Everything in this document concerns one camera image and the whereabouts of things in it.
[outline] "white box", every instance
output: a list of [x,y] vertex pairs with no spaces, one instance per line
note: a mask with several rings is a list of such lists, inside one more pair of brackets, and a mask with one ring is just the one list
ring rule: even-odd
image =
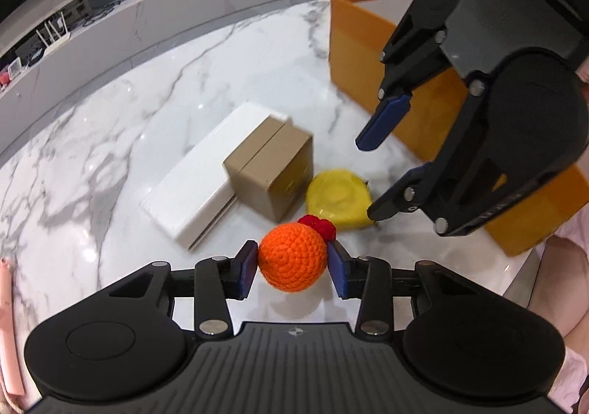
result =
[[255,103],[237,107],[182,158],[141,207],[181,246],[194,248],[235,200],[223,161],[269,116],[289,119]]

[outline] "metal screw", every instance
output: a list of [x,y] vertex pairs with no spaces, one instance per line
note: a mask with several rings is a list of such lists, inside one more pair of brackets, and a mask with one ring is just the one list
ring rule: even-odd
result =
[[229,325],[220,319],[207,319],[198,325],[198,329],[200,329],[205,334],[210,334],[211,336],[215,334],[221,334],[229,329]]
[[434,40],[435,42],[440,45],[442,43],[444,43],[444,40],[446,40],[446,30],[440,30],[439,32],[437,32],[434,36]]
[[363,322],[360,326],[362,332],[370,334],[371,336],[380,336],[386,334],[389,330],[389,325],[384,321],[373,319],[371,321]]
[[413,198],[415,198],[415,190],[410,186],[406,187],[403,192],[403,197],[405,198],[405,201],[412,201]]
[[444,234],[448,230],[448,221],[446,218],[438,218],[435,222],[436,233]]
[[484,92],[485,89],[487,88],[487,86],[485,85],[485,82],[482,80],[472,80],[470,85],[468,86],[468,92],[472,95],[472,96],[481,96]]

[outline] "orange ball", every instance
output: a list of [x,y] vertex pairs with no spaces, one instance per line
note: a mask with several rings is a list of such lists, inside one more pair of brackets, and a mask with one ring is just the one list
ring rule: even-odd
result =
[[300,223],[275,227],[258,249],[261,273],[281,291],[307,289],[323,274],[327,263],[327,245],[321,235]]

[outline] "cardboard box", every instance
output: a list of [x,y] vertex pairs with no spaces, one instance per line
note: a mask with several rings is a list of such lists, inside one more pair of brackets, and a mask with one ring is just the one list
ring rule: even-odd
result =
[[313,136],[269,116],[224,165],[237,199],[280,222],[313,179]]

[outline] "orange bin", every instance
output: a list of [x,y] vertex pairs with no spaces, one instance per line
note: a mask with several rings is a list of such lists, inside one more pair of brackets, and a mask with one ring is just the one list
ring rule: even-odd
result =
[[[329,66],[332,82],[369,113],[384,76],[379,55],[411,0],[332,0]],[[393,131],[417,157],[435,158],[467,95],[466,86],[448,69],[415,90],[411,110]],[[589,202],[584,169],[589,156],[552,182],[485,225],[510,256],[552,234]]]

